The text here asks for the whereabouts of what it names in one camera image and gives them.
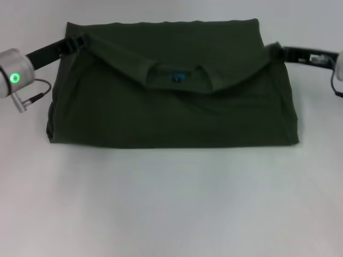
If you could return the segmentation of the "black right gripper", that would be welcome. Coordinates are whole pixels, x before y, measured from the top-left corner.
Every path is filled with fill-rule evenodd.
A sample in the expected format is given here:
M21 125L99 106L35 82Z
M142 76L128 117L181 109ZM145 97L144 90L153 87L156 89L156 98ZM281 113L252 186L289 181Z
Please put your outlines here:
M338 58L336 52L308 48L282 47L280 44L270 44L269 55L273 60L321 67L324 69L333 69Z

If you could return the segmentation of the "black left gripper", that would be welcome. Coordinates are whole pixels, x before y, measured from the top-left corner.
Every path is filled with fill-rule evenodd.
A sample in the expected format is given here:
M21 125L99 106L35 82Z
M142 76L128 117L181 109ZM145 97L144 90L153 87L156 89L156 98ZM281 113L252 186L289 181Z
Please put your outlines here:
M34 70L45 67L58 59L64 54L73 54L82 49L89 43L89 36L87 34L80 34L71 37L66 37L46 47L40 48L34 52L26 55Z

